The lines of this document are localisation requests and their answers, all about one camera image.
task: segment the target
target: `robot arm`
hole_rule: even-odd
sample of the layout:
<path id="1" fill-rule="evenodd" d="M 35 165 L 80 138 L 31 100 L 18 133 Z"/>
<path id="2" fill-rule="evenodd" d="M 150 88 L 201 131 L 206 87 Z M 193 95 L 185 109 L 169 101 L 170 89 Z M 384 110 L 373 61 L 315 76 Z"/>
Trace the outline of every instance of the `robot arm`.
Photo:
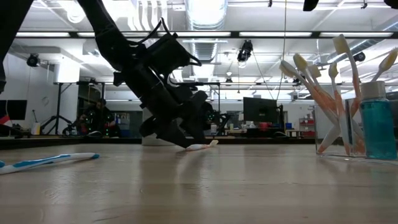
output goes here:
<path id="1" fill-rule="evenodd" d="M 166 82 L 169 74 L 176 68 L 187 65 L 200 66 L 200 61 L 178 43 L 177 35 L 170 34 L 165 24 L 167 33 L 146 48 L 143 41 L 150 36 L 139 42 L 127 40 L 101 0 L 77 1 L 93 27 L 101 55 L 118 71 L 114 73 L 114 85 L 118 86 L 125 82 L 141 100 L 141 108 L 147 108 L 153 115 L 142 124 L 140 133 L 144 137 L 156 133 L 158 138 L 188 147 L 190 144 L 177 124 L 177 118 L 182 118 L 180 127 L 201 143 L 204 135 L 197 118 L 208 96 L 204 91 L 192 94 L 187 86 L 175 88 Z M 2 21 L 0 59 L 2 61 L 32 2 L 33 0 L 4 0 L 2 3 L 0 12 Z M 5 84 L 4 68 L 0 68 L 0 93 L 4 91 Z"/>

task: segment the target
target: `wall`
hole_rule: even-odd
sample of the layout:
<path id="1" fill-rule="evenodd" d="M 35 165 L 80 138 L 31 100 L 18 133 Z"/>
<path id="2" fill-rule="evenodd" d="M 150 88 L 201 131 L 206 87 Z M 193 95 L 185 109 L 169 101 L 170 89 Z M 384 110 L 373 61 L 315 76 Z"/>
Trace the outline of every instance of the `wall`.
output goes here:
<path id="1" fill-rule="evenodd" d="M 141 102 L 139 101 L 108 101 L 107 107 L 111 111 L 140 111 L 139 107 Z M 313 106 L 312 102 L 294 102 L 289 103 L 281 101 L 284 106 L 284 111 L 287 112 L 288 122 L 292 123 L 295 129 L 299 129 L 299 118 L 303 118 L 306 114 L 310 113 L 309 107 Z M 218 109 L 218 103 L 212 102 L 213 108 Z M 221 112 L 227 111 L 243 111 L 242 101 L 221 101 Z"/>
<path id="2" fill-rule="evenodd" d="M 52 83 L 54 73 L 46 68 L 31 68 L 26 61 L 14 55 L 7 54 L 3 61 L 7 76 L 4 92 L 0 100 L 27 100 L 26 116 L 23 121 L 13 121 L 24 128 L 31 128 L 34 123 L 32 110 L 35 110 L 37 120 L 48 119 L 57 101 L 57 87 Z"/>

